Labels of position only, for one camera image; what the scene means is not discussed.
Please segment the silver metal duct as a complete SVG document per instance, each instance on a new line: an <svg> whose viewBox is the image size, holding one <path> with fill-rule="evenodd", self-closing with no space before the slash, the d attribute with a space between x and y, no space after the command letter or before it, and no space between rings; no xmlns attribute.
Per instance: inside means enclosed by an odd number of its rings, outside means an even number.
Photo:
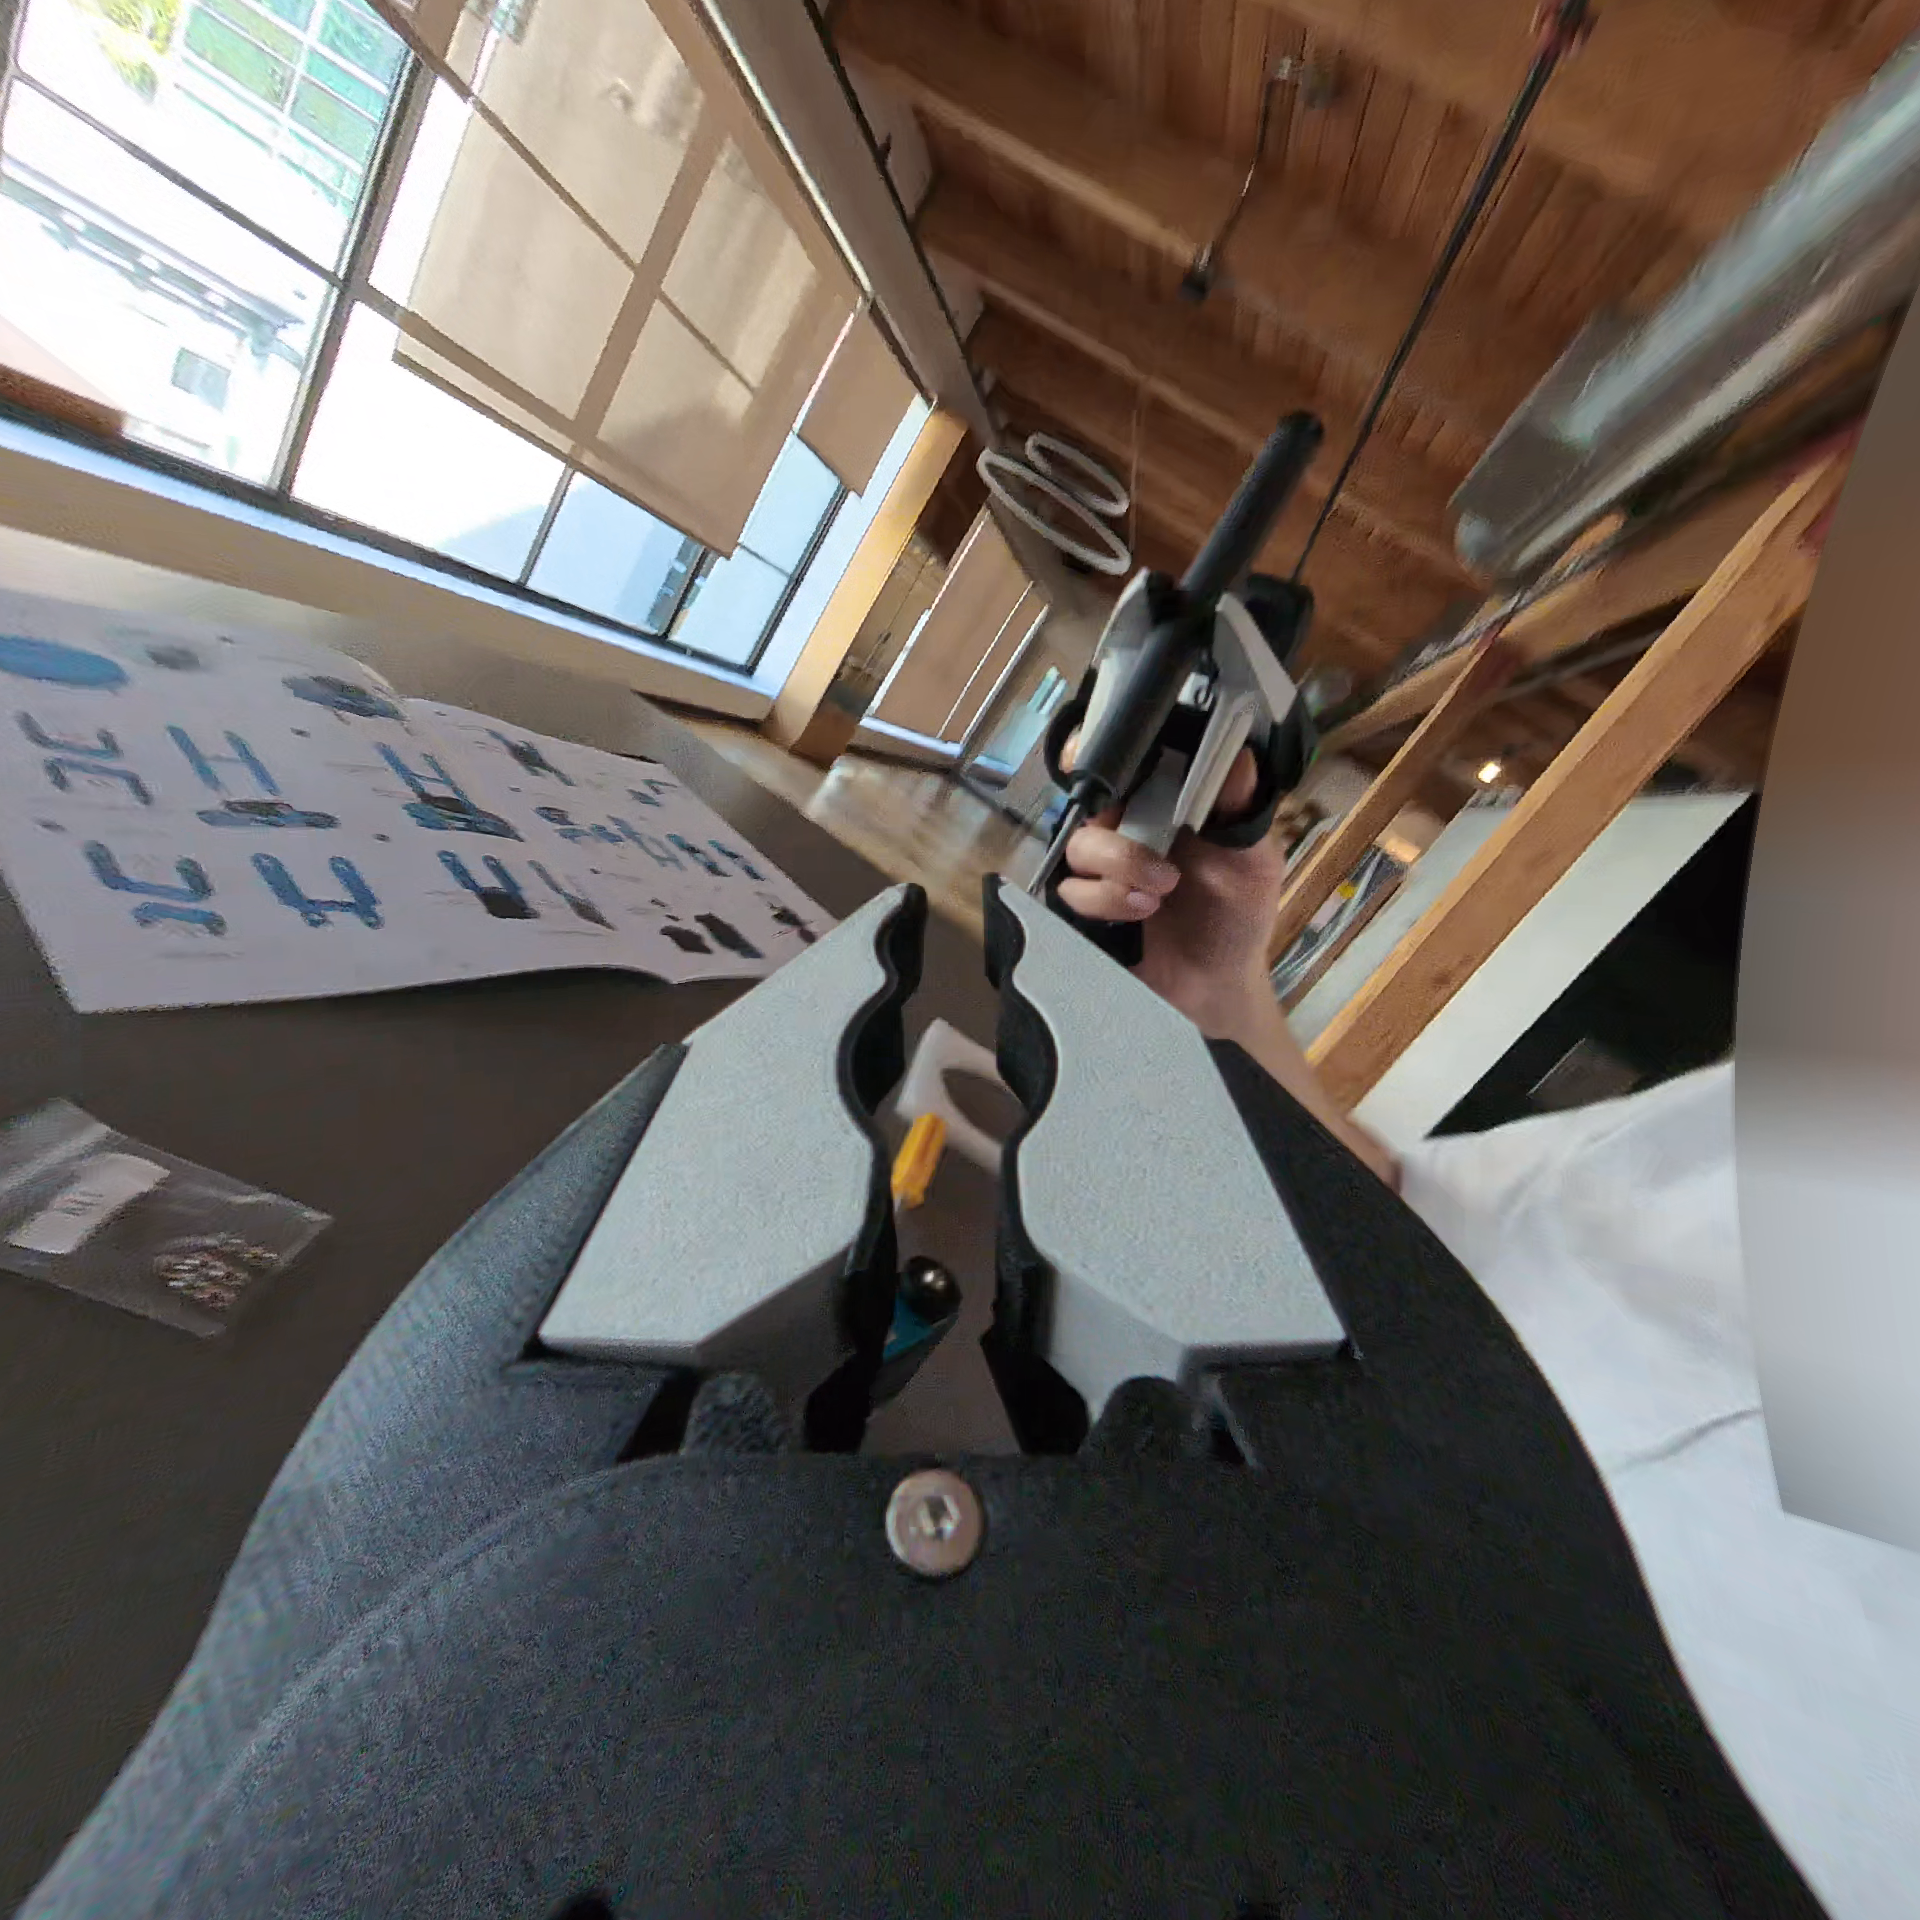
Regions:
<svg viewBox="0 0 1920 1920"><path fill-rule="evenodd" d="M1711 440L1917 278L1917 44L1904 41L1647 313L1599 316L1451 497L1490 583Z"/></svg>

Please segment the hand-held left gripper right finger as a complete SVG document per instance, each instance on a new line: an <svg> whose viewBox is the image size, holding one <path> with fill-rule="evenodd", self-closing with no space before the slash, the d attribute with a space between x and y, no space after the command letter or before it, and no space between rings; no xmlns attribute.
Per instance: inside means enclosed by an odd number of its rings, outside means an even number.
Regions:
<svg viewBox="0 0 1920 1920"><path fill-rule="evenodd" d="M999 1151L980 1351L1027 1454L1082 1449L1134 1380L1205 1379L1348 1344L1272 1177L1258 1072L1024 889L983 885Z"/></svg>

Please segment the white printed paper sheet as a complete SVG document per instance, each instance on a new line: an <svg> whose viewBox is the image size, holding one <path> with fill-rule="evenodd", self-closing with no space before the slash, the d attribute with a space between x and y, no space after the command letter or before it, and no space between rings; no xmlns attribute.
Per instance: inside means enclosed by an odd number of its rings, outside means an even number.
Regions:
<svg viewBox="0 0 1920 1920"><path fill-rule="evenodd" d="M653 759L406 699L316 641L14 589L3 840L86 1014L756 977L835 926Z"/></svg>

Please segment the white foam block with hole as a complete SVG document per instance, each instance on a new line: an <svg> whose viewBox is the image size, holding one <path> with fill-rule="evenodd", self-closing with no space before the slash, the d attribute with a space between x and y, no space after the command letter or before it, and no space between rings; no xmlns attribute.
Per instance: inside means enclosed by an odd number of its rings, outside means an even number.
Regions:
<svg viewBox="0 0 1920 1920"><path fill-rule="evenodd" d="M894 1112L904 1127L926 1116L939 1119L944 1149L983 1171L1000 1164L1003 1142L1021 1117L995 1051L947 1019L928 1022L914 1044Z"/></svg>

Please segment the large glass window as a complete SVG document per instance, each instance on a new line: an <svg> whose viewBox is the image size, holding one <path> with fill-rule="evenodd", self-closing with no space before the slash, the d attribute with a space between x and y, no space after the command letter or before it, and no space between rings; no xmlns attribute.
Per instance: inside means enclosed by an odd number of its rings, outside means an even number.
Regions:
<svg viewBox="0 0 1920 1920"><path fill-rule="evenodd" d="M714 552L398 358L463 109L375 7L5 4L5 317L144 467L755 672L850 494L791 431Z"/></svg>

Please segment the beige roller blind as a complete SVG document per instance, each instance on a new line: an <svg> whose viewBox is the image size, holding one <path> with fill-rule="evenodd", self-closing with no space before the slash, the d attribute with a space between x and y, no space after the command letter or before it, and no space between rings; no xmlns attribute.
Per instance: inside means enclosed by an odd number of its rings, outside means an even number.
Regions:
<svg viewBox="0 0 1920 1920"><path fill-rule="evenodd" d="M879 686L867 728L964 748L1046 609L1044 589L996 518L980 511Z"/></svg>
<svg viewBox="0 0 1920 1920"><path fill-rule="evenodd" d="M840 328L792 425L792 438L821 461L836 484L867 494L898 428L909 433L928 400L870 303Z"/></svg>
<svg viewBox="0 0 1920 1920"><path fill-rule="evenodd" d="M375 4L463 123L398 358L716 552L858 310L704 4Z"/></svg>

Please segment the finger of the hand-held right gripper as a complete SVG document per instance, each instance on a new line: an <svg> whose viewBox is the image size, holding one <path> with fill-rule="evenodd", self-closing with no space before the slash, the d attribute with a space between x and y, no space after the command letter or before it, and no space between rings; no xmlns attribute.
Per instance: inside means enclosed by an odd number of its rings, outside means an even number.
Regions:
<svg viewBox="0 0 1920 1920"><path fill-rule="evenodd" d="M1119 593L1088 670L1090 724L1150 709L1165 724L1196 670L1196 616L1178 574L1138 574Z"/></svg>
<svg viewBox="0 0 1920 1920"><path fill-rule="evenodd" d="M1211 707L1205 737L1272 737L1298 702L1292 663L1301 649L1298 591L1222 591L1214 603Z"/></svg>

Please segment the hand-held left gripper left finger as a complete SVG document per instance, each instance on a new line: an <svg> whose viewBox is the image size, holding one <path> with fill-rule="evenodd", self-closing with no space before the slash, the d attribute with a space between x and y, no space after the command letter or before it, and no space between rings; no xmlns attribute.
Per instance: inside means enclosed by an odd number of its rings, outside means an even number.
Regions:
<svg viewBox="0 0 1920 1920"><path fill-rule="evenodd" d="M926 893L879 891L679 1047L540 1326L541 1344L759 1379L807 1449L853 1454L895 1317L892 1153Z"/></svg>

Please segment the clear plastic bag of screws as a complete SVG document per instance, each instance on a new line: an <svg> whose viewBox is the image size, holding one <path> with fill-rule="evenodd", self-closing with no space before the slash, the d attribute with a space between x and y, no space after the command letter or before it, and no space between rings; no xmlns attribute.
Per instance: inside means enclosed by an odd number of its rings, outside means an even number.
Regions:
<svg viewBox="0 0 1920 1920"><path fill-rule="evenodd" d="M5 1276L191 1336L245 1320L328 1224L67 1099L3 1127Z"/></svg>

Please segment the black screwdriver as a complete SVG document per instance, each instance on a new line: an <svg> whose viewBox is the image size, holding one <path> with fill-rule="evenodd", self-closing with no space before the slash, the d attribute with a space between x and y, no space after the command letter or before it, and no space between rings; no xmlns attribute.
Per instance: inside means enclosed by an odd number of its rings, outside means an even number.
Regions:
<svg viewBox="0 0 1920 1920"><path fill-rule="evenodd" d="M1293 488L1306 477L1306 469L1322 448L1322 438L1324 425L1314 416L1285 416L1239 479L1228 510L1219 516L1214 529L1180 576L1189 614L1196 616L1198 639L1210 632L1210 614L1215 598L1222 591L1237 589L1245 576L1262 574L1255 569L1255 563L1264 541L1278 527ZM1088 819L1082 807L1068 803L1066 793L1063 799L1063 819L1048 837L1040 867L1028 881L1032 895L1053 897L1059 893L1056 875L1066 867L1068 840L1079 825L1098 815Z"/></svg>

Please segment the person's right forearm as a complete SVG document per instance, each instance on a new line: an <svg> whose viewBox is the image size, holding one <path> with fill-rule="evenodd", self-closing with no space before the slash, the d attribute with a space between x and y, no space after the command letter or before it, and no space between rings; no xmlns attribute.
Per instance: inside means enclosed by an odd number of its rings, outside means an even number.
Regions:
<svg viewBox="0 0 1920 1920"><path fill-rule="evenodd" d="M1258 908L1253 897L1200 895L1198 904L1183 912L1183 983L1170 996L1210 1039L1228 1039L1245 1051L1335 1141L1397 1191L1398 1161L1330 1094L1290 1029L1264 959Z"/></svg>

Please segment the person's white shirt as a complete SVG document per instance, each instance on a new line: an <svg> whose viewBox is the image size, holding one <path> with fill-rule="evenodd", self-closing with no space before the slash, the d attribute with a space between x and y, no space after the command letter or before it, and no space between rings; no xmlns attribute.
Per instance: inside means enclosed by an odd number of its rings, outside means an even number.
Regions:
<svg viewBox="0 0 1920 1920"><path fill-rule="evenodd" d="M1781 1505L1734 1065L1397 1157L1563 1403L1703 1719L1822 1909L1915 1918L1915 1552Z"/></svg>

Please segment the long black ceiling pipe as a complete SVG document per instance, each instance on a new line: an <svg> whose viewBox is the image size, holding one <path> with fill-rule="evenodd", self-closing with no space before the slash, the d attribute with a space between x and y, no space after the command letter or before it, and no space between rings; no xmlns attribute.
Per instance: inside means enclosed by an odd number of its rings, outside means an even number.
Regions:
<svg viewBox="0 0 1920 1920"><path fill-rule="evenodd" d="M1414 303L1392 355L1388 357L1360 411L1348 451L1335 469L1335 477L1327 487L1327 494L1312 520L1307 537L1303 540L1296 563L1290 569L1290 577L1296 585L1306 577L1314 548L1322 543L1324 533L1327 529L1336 507L1350 492L1360 459L1370 451L1378 431L1384 407L1397 395L1403 373L1408 369L1408 361L1418 344L1423 340L1429 325L1434 321L1434 310L1439 305L1456 273L1456 267L1463 253L1467 252L1470 240L1482 227L1482 219L1492 197L1506 179L1510 163L1523 144L1523 137L1528 129L1528 121L1535 115L1538 103L1551 83L1551 76L1565 60L1573 56L1573 52L1586 41L1590 31L1592 3L1549 3L1538 7L1534 17L1534 44L1528 51L1523 83L1510 104L1506 107L1504 121L1500 123L1488 152L1479 160L1479 167L1463 191L1451 227L1447 229L1445 245L1439 247L1426 273L1419 301Z"/></svg>

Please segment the blue and black part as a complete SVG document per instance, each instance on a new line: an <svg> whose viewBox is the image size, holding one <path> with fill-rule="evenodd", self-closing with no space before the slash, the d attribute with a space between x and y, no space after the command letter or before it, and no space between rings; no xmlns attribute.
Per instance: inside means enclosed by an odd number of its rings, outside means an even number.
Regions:
<svg viewBox="0 0 1920 1920"><path fill-rule="evenodd" d="M919 1360L934 1348L964 1305L964 1292L954 1271L932 1255L902 1260L895 1280L895 1309L883 1347L886 1364Z"/></svg>

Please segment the grey conduit fixture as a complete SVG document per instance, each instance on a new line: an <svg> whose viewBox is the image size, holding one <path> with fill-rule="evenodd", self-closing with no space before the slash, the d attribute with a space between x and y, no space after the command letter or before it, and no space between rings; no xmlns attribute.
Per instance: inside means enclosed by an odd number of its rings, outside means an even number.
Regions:
<svg viewBox="0 0 1920 1920"><path fill-rule="evenodd" d="M1296 87L1306 80L1307 67L1307 54L1285 54L1278 62L1272 62L1272 67L1264 73L1255 121L1253 155L1245 163L1230 208L1221 217L1219 227L1211 230L1211 237L1191 256L1189 267L1181 273L1180 300L1183 300L1186 303L1205 303L1206 300L1211 300L1221 269L1224 264L1228 247L1235 240L1237 227L1240 223L1240 217L1258 184L1258 175L1275 123L1278 97L1285 89Z"/></svg>

